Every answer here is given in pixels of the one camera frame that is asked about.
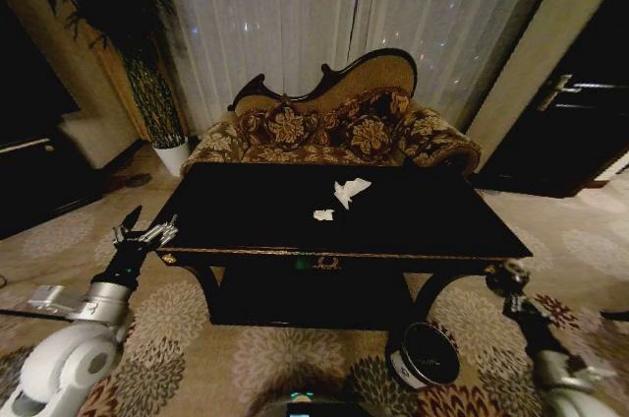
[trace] white curtain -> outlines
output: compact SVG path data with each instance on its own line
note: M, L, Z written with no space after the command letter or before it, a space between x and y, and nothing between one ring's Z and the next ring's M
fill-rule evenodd
M417 99L465 125L516 10L525 22L522 1L175 0L172 53L190 126L202 133L259 73L270 89L301 95L322 63L341 69L380 47L411 53Z

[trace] cable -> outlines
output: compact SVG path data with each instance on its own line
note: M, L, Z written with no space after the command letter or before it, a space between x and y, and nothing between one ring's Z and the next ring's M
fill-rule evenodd
M37 312L10 311L8 309L0 309L0 315L2 315L2 316L16 316L16 317L28 317L30 319L45 319L47 321L71 322L70 319L66 319L65 317L62 317L62 316L52 316L50 314L39 314Z

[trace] patterned carpet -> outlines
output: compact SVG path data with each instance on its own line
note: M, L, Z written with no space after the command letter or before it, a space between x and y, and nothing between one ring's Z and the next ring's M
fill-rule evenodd
M101 201L0 241L0 273L9 280L0 289L0 307L26 310L39 284L85 290L112 254L113 224L137 204L146 224L177 183L145 147L116 173ZM629 414L629 327L599 315L629 309L629 173L572 199L483 194L536 255L527 260L529 295L550 313L571 350L617 373L600 386L600 397ZM426 277L408 274L407 280L417 291ZM392 380L383 332L212 326L194 278L166 268L154 254L132 306L136 321L123 360L94 388L82 416L246 416L300 387L350 395L388 415L541 414L524 340L478 277L450 285L431 311L456 342L461 375L452 386L421 392ZM0 401L32 347L62 326L0 316Z

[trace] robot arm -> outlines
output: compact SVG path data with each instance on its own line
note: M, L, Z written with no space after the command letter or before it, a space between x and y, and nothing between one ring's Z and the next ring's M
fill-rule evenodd
M527 340L537 387L543 393L543 415L555 417L618 417L593 396L594 384L613 376L589 367L556 339L550 320L524 294L529 274L517 262L506 262L486 277L489 289L504 298L502 314L515 321Z
M91 387L118 364L133 317L129 298L138 287L144 258L177 233L175 218L147 232L132 231L141 209L134 209L114 229L116 254L92 279L83 298L62 286L40 286L35 291L32 305L62 311L73 323L35 347L0 417L74 416Z

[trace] dark wooden door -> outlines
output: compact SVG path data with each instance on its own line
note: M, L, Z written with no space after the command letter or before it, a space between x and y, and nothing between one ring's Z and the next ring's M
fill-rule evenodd
M605 0L478 178L481 187L576 194L629 149L629 0Z

